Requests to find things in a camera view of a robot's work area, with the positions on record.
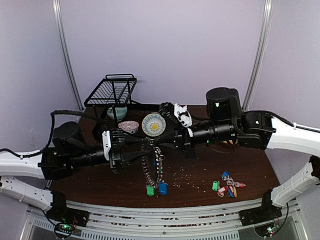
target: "robotic hand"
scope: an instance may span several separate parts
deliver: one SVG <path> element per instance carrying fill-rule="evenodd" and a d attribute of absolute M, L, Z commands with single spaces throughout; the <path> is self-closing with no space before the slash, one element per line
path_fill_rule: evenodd
<path fill-rule="evenodd" d="M 162 103 L 161 115 L 174 126 L 155 138 L 157 146 L 172 145 L 186 158 L 195 157 L 195 147 L 217 141 L 234 141 L 239 146 L 265 150 L 288 149 L 313 155 L 303 169 L 284 184 L 262 197 L 261 207 L 240 212 L 242 225 L 251 225 L 280 217 L 281 207 L 306 189 L 320 183 L 320 130 L 291 123 L 268 111 L 242 112 L 236 89 L 219 87 L 206 93 L 208 119 L 192 117 L 187 106 Z M 85 227 L 88 212 L 67 207 L 60 192 L 27 185 L 12 176 L 29 176 L 55 180 L 69 177 L 73 171 L 87 166 L 109 164 L 119 173 L 149 151 L 122 152 L 123 147 L 145 143 L 148 138 L 136 137 L 121 129 L 102 132 L 102 144 L 87 145 L 75 122 L 66 122 L 54 129 L 54 147 L 41 154 L 33 152 L 12 155 L 0 152 L 0 192 L 47 211 L 48 218 Z"/>

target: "dark wooden tabletop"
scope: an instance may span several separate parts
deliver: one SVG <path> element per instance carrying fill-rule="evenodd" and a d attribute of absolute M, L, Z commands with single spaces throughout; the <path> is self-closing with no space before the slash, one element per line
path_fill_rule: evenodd
<path fill-rule="evenodd" d="M 205 116 L 203 107 L 191 107 L 191 113 Z M 82 119 L 80 127 L 87 142 L 94 142 L 91 130 L 94 122 Z M 168 194 L 155 191 L 148 196 L 146 180 L 137 160 L 120 174 L 109 166 L 87 167 L 71 177 L 54 180 L 51 189 L 66 195 L 67 200 L 118 207 L 176 208 L 234 203 L 261 198 L 267 190 L 279 185 L 272 166 L 262 150 L 215 144 L 196 148 L 195 159 L 185 159 L 174 149 L 163 148 L 163 179 L 168 183 Z M 212 190 L 213 181 L 220 181 L 228 170 L 236 182 L 246 184 L 237 188 L 237 198 L 219 197 Z"/>

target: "white wall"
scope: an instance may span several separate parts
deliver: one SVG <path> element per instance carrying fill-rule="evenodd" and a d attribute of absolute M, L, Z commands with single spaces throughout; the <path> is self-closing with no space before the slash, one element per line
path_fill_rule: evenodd
<path fill-rule="evenodd" d="M 52 1 L 0 1 L 0 148 L 43 148 L 50 112 L 77 109 L 59 41 Z M 18 239 L 26 209 L 0 194 L 1 240 Z"/>
<path fill-rule="evenodd" d="M 265 1 L 68 0 L 61 12 L 85 100 L 106 74 L 133 73 L 142 103 L 205 104 L 208 90 L 244 100 Z"/>
<path fill-rule="evenodd" d="M 250 110 L 270 110 L 292 122 L 320 128 L 320 4 L 274 1 L 271 31 Z M 309 155 L 268 150 L 281 183 L 305 165 Z M 312 239 L 320 235 L 320 189 L 298 197 Z"/>

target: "small pink bowl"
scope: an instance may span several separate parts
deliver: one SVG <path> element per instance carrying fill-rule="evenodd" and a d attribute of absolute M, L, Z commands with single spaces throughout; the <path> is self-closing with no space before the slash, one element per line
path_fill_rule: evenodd
<path fill-rule="evenodd" d="M 118 126 L 127 133 L 135 134 L 136 132 L 138 132 L 139 123 L 136 121 L 123 121 L 120 122 Z"/>

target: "metal pole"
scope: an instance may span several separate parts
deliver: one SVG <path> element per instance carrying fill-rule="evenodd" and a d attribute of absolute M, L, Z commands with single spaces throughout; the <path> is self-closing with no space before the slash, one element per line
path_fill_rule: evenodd
<path fill-rule="evenodd" d="M 52 3 L 53 3 L 54 17 L 55 17 L 56 25 L 58 27 L 58 32 L 60 36 L 60 43 L 61 43 L 66 72 L 68 74 L 68 78 L 71 84 L 72 92 L 75 97 L 77 106 L 80 111 L 83 111 L 84 107 L 82 105 L 82 101 L 81 101 L 80 94 L 75 81 L 74 73 L 72 71 L 71 61 L 68 53 L 66 36 L 65 36 L 64 25 L 63 25 L 61 9 L 60 9 L 60 0 L 52 0 Z"/>
<path fill-rule="evenodd" d="M 261 59 L 266 49 L 268 32 L 270 29 L 272 7 L 273 7 L 273 0 L 265 0 L 258 48 L 256 51 L 256 56 L 254 60 L 251 77 L 250 77 L 250 82 L 249 82 L 248 89 L 246 91 L 245 99 L 242 106 L 244 111 L 249 110 L 249 105 L 251 103 L 252 98 L 254 97 L 256 83 L 259 77 Z"/>

